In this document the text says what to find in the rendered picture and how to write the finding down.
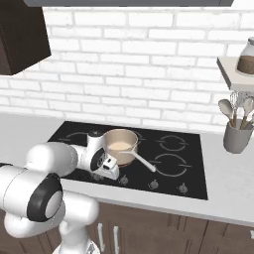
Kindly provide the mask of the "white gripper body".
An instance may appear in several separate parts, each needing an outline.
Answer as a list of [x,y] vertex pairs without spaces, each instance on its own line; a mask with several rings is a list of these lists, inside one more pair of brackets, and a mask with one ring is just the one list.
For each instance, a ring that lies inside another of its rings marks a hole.
[[98,170],[99,174],[107,179],[116,181],[119,177],[119,168],[115,165],[113,168],[106,169],[102,167]]

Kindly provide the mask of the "dark brown cupboard door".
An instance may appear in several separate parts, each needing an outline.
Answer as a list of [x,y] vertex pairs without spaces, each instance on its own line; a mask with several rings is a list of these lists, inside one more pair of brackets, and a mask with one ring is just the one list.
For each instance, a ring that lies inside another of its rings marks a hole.
[[118,226],[119,254],[166,254],[169,237],[166,213],[111,204],[109,226]]
[[[102,224],[102,240],[104,247],[100,246],[98,224]],[[105,213],[105,204],[99,204],[99,215],[97,219],[88,226],[88,233],[91,240],[97,245],[101,254],[111,254],[110,240],[108,236],[108,221]]]

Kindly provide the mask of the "black glass hob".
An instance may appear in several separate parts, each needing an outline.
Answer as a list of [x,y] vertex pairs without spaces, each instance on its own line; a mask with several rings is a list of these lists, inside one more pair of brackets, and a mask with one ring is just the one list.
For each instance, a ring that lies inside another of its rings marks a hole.
[[[207,199],[206,181],[202,158],[200,136],[198,134],[135,128],[138,154],[156,167],[151,172],[138,160],[119,168],[116,181],[101,177],[93,178],[93,173],[77,169],[66,178],[70,181],[87,182],[105,186],[119,187],[136,191],[149,191],[163,194]],[[119,183],[122,177],[128,178],[127,185]],[[156,180],[159,187],[149,188]],[[181,193],[179,186],[185,183],[188,192]]]

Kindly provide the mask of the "dark brown base cupboard run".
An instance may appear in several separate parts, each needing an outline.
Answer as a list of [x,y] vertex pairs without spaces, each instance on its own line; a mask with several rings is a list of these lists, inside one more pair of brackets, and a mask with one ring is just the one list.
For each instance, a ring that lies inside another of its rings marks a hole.
[[170,215],[168,225],[187,238],[183,254],[254,254],[254,226],[182,215]]

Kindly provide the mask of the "grey utensil pot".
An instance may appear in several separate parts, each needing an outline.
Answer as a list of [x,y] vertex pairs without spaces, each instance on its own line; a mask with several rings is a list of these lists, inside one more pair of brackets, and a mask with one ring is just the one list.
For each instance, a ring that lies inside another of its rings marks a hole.
[[248,125],[246,129],[240,129],[241,120],[236,120],[236,126],[232,127],[228,122],[223,137],[224,149],[232,154],[240,154],[244,151],[249,143],[254,126]]

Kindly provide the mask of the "metal whisk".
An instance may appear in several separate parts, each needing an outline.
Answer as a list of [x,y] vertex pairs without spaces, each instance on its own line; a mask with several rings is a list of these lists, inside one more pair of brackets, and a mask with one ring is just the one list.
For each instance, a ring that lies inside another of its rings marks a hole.
[[239,92],[237,90],[234,90],[230,94],[230,103],[234,111],[236,111],[238,108],[238,96],[239,96]]

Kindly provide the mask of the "grey extractor hood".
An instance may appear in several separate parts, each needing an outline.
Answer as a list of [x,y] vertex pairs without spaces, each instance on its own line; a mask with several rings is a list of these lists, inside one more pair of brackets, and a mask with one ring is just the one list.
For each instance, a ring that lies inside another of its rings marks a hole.
[[29,7],[231,7],[234,0],[23,0]]

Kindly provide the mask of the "glass jar with brown contents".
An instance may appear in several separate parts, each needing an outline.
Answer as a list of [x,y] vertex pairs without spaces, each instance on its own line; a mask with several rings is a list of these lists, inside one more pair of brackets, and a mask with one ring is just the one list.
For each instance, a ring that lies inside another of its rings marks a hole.
[[254,74],[254,37],[250,37],[241,52],[236,69],[244,74]]

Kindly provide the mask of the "pale wooden-handled spoon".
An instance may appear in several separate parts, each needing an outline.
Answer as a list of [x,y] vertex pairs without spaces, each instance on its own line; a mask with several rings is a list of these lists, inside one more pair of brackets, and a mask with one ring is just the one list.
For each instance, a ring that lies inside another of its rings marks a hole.
[[228,119],[232,127],[235,126],[234,120],[233,120],[233,108],[231,106],[231,103],[228,99],[220,99],[218,101],[218,107],[222,114],[224,114]]
[[254,109],[254,97],[250,96],[243,102],[244,116],[241,121],[240,129],[243,129],[249,113]]

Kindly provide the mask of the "white wall shelf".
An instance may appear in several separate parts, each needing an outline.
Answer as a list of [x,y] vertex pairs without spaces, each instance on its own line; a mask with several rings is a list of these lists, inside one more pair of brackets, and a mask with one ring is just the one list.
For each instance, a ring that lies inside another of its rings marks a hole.
[[217,65],[229,90],[254,92],[254,75],[236,69],[238,58],[218,57]]

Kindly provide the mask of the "dark brown wall cupboard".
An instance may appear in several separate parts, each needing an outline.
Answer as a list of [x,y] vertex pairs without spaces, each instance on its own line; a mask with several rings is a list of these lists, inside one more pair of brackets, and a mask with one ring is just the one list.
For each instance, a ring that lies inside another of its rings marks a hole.
[[0,0],[0,75],[13,75],[51,55],[41,7]]

